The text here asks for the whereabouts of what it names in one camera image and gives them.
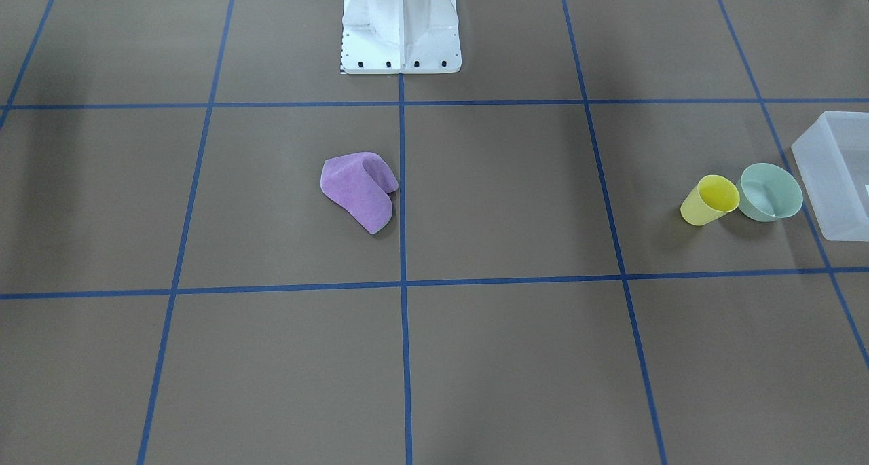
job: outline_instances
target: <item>mint green bowl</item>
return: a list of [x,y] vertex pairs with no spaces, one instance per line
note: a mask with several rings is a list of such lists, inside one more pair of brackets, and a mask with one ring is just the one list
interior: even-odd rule
[[742,172],[739,210],[761,223],[791,217],[803,208],[803,190],[784,169],[769,163],[754,163]]

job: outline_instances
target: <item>plastic container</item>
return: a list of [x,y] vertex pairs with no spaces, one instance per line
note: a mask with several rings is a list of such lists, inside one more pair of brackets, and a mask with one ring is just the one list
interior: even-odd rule
[[822,235],[869,240],[869,113],[822,113],[791,150]]
[[784,169],[769,163],[754,163],[742,172],[739,210],[761,223],[791,217],[803,208],[803,190]]

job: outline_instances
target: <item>yellow cup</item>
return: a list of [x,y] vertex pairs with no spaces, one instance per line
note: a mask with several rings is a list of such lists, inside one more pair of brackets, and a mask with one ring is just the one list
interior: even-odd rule
[[734,211],[738,205],[736,185],[723,176],[709,174],[698,181],[679,211],[687,223],[702,226]]

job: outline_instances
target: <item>white mounting plate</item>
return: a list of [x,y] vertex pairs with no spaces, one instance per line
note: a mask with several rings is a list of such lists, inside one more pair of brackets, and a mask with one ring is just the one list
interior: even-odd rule
[[[453,9],[456,8],[456,0],[450,2]],[[344,0],[345,11],[348,3],[350,0]],[[345,28],[341,38],[341,72],[347,75],[410,75],[455,73],[462,68],[458,29],[429,29],[423,38],[409,45],[407,63],[403,67],[399,65],[400,53],[397,45],[383,41],[373,30]]]

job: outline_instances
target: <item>plastic cup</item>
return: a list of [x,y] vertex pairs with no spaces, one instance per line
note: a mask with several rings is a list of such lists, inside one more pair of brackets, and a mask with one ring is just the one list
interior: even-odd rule
[[739,178],[739,210],[761,223],[791,217],[803,208],[803,190],[784,169],[754,163]]
[[739,190],[723,176],[709,174],[695,185],[679,211],[688,224],[702,226],[736,210]]

